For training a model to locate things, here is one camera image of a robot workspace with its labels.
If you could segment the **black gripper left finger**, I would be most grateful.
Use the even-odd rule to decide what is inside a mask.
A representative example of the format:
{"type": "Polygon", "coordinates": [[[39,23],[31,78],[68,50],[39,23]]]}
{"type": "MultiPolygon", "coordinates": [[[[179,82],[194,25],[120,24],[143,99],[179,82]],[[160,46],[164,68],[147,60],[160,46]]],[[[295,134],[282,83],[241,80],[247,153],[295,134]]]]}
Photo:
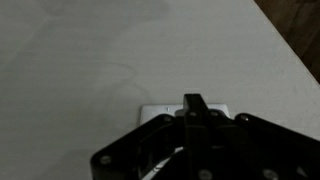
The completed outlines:
{"type": "Polygon", "coordinates": [[[96,152],[90,159],[93,180],[142,180],[168,159],[151,180],[187,180],[182,117],[161,114],[96,152]]]}

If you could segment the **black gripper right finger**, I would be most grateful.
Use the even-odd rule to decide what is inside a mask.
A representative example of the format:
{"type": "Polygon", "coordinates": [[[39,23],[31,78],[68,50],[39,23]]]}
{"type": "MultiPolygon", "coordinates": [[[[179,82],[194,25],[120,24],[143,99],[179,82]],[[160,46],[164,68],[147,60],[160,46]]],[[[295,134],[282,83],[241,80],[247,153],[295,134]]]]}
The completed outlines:
{"type": "Polygon", "coordinates": [[[228,118],[199,94],[183,100],[192,180],[320,180],[320,142],[240,113],[228,118]]]}

